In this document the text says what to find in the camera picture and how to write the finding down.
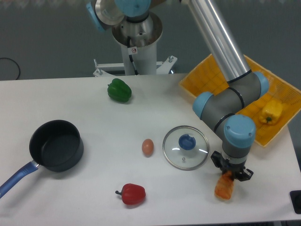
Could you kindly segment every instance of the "saucepan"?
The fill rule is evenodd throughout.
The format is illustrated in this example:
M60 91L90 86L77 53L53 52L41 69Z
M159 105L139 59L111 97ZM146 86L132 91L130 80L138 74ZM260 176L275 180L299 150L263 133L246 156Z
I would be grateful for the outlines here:
M79 131L72 123L54 120L43 124L34 132L29 142L29 151L33 161L24 165L0 186L0 198L40 165L54 172L66 171L75 166L83 155L84 145Z

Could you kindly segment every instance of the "orange tray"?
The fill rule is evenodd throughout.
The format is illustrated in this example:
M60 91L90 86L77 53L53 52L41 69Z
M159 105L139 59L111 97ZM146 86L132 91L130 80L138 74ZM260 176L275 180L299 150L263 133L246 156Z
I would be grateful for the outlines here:
M265 147L300 111L301 91L247 56L245 58L253 72L260 71L269 80L269 90L260 99L239 111L238 114L246 115L254 121L256 125L255 141ZM180 81L179 85L195 98L206 91L217 95L229 87L211 54ZM259 122L258 116L266 103L272 99L283 103L281 117L275 125L262 124Z

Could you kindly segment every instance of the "glass lid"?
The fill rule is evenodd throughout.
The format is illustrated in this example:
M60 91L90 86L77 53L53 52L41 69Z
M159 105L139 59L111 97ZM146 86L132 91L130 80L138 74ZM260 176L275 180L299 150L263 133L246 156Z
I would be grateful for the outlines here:
M209 143L204 134L191 126L170 130L163 140L167 161L180 170L199 168L209 155Z

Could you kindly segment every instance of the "brown egg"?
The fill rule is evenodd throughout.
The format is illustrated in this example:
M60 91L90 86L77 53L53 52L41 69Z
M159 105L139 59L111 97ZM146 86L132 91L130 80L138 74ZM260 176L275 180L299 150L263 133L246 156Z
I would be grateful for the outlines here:
M154 143L151 139L146 139L142 143L142 151L145 155L149 156L154 151Z

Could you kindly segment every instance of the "metal bracket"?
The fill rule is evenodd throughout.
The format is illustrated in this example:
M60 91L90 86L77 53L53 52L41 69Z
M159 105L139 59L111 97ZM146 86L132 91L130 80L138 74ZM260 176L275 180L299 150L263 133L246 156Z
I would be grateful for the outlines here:
M166 61L157 61L157 74L169 74L174 73L172 67L176 63L178 58L175 56L169 56ZM110 72L124 72L124 64L123 63L115 63L115 64L98 64L94 59L95 71L93 75L95 77L105 77L105 76L114 76L110 74Z

